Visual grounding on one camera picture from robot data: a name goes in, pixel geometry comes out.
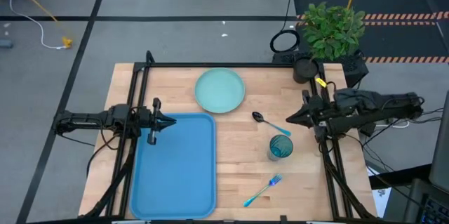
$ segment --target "green leaves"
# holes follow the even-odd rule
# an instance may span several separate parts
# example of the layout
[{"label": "green leaves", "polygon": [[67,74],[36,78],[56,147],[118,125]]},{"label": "green leaves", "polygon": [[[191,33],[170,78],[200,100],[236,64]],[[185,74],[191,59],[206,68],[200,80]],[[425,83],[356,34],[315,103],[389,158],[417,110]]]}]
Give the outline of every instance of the green leaves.
[{"label": "green leaves", "polygon": [[309,10],[304,13],[307,23],[304,37],[312,56],[334,60],[353,53],[365,32],[364,18],[363,11],[355,13],[343,6],[326,8],[325,2],[318,6],[309,4]]}]

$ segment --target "spoon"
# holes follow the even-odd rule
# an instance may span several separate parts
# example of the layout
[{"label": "spoon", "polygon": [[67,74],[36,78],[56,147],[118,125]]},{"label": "spoon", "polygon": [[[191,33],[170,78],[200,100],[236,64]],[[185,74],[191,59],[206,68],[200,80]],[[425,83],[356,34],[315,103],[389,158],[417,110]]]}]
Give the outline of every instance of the spoon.
[{"label": "spoon", "polygon": [[283,134],[285,134],[286,136],[291,136],[292,133],[290,133],[289,131],[285,130],[285,129],[281,129],[278,126],[275,126],[271,123],[269,123],[268,121],[264,120],[264,117],[260,114],[260,112],[253,112],[253,118],[257,121],[257,122],[266,122],[270,125],[272,125],[274,128],[276,128],[277,130],[279,130],[280,132],[282,132]]}]

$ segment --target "black metal frame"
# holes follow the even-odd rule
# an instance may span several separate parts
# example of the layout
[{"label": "black metal frame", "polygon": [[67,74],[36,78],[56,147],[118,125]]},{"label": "black metal frame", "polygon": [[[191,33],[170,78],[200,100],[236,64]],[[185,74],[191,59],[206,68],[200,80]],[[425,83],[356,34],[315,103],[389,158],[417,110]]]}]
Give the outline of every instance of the black metal frame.
[{"label": "black metal frame", "polygon": [[[143,71],[143,78],[142,78],[142,85],[140,87],[140,93],[138,96],[138,105],[143,105],[146,89],[147,89],[147,80],[149,76],[149,71],[152,67],[292,67],[291,64],[272,64],[272,63],[252,63],[252,62],[154,62],[154,59],[151,55],[151,53],[147,52],[147,60],[146,62],[135,62],[133,67],[133,75],[131,77],[130,82],[130,88],[128,93],[128,99],[127,104],[132,105],[134,100],[134,94],[137,86],[138,81],[138,75],[140,71]],[[323,80],[326,80],[326,76],[323,70],[323,65],[320,65],[320,71],[319,76]],[[311,84],[311,91],[312,94],[317,95],[318,89],[316,86],[316,83],[314,79],[310,81]],[[329,100],[329,93],[326,88],[321,89],[321,95],[323,96],[323,99]],[[113,180],[117,177],[119,174],[119,171],[121,170],[121,163],[123,159],[124,149],[125,149],[125,143],[126,143],[126,137],[121,137],[119,141],[119,148],[117,150],[116,155],[116,161],[114,163],[114,172],[113,172]],[[343,161],[342,161],[342,155],[340,152],[340,146],[338,144],[338,140],[333,140],[333,152],[334,152],[334,158],[335,163],[337,167],[338,174],[343,179],[343,182],[346,182],[346,179],[344,177],[344,168],[343,168]],[[134,154],[135,154],[135,147],[137,145],[137,139],[131,138],[130,140],[130,150],[128,153],[127,159],[130,157],[132,160],[134,160]],[[322,145],[322,156],[323,161],[326,161],[326,153],[328,152],[327,145]],[[132,171],[134,163],[130,165],[130,170]],[[332,216],[334,221],[344,222],[344,223],[393,223],[393,222],[387,222],[379,219],[360,219],[360,218],[353,218],[352,215],[352,208],[351,204],[349,203],[348,196],[346,196],[344,193],[342,193],[343,198],[343,204],[344,204],[344,211],[346,214],[346,217],[341,217],[339,215],[339,209],[337,204],[337,195],[335,193],[335,185],[334,185],[334,178],[332,174],[329,172],[328,169],[325,169],[326,172],[326,182],[328,186],[328,194],[329,194],[329,202],[330,207],[332,211]],[[129,196],[129,189],[130,189],[130,180],[131,180],[131,174],[132,172],[128,172],[124,176],[124,183],[123,183],[123,192],[120,200],[120,208],[119,208],[119,214],[118,215],[112,215],[112,209],[114,208],[114,202],[115,202],[115,193],[113,194],[112,198],[110,199],[105,216],[103,217],[96,217],[96,218],[77,218],[77,219],[69,219],[69,220],[54,220],[54,221],[46,221],[46,222],[40,222],[41,224],[47,223],[47,224],[69,224],[69,223],[111,223],[112,221],[118,221],[118,220],[126,220],[125,219],[125,213],[126,213],[126,207],[128,205],[128,196]],[[218,223],[240,223],[240,224],[260,224],[260,223],[307,223],[307,221],[288,221],[286,216],[279,216],[279,221],[263,221],[263,220],[256,220],[256,221],[239,221],[239,220],[152,220],[151,223],[186,223],[186,224],[193,224],[193,223],[207,223],[207,224],[218,224]]]}]

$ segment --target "white cable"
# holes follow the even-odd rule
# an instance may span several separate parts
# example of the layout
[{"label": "white cable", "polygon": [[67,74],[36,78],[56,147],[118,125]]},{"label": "white cable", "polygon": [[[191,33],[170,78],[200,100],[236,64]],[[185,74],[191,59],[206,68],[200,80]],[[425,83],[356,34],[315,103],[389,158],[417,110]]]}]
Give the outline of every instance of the white cable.
[{"label": "white cable", "polygon": [[[395,129],[405,129],[405,128],[408,128],[409,125],[410,125],[410,122],[407,121],[407,124],[404,125],[404,126],[392,126],[392,128],[395,128]],[[376,126],[379,126],[379,127],[387,127],[388,125],[376,125]]]},{"label": "white cable", "polygon": [[26,16],[25,14],[21,14],[21,13],[18,13],[18,12],[16,12],[16,11],[14,11],[14,8],[13,8],[13,0],[9,0],[9,8],[11,9],[11,11],[12,11],[14,14],[19,15],[19,16],[22,16],[22,17],[25,17],[25,18],[27,18],[28,20],[31,20],[32,22],[36,23],[36,24],[41,28],[41,44],[42,44],[42,46],[44,46],[44,47],[46,47],[46,48],[51,48],[51,49],[64,49],[64,48],[67,48],[66,46],[52,47],[52,46],[46,45],[46,44],[43,42],[43,27],[42,27],[41,23],[39,23],[39,22],[33,20],[33,18],[31,18],[31,17],[29,17],[29,16]]}]

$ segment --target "metal spoon head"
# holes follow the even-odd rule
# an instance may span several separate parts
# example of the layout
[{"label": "metal spoon head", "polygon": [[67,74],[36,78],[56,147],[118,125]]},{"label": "metal spoon head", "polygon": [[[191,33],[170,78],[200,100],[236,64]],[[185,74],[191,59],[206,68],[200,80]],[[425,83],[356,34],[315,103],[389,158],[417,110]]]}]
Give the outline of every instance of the metal spoon head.
[{"label": "metal spoon head", "polygon": [[257,122],[264,122],[264,117],[260,114],[260,112],[253,112],[253,118]]}]

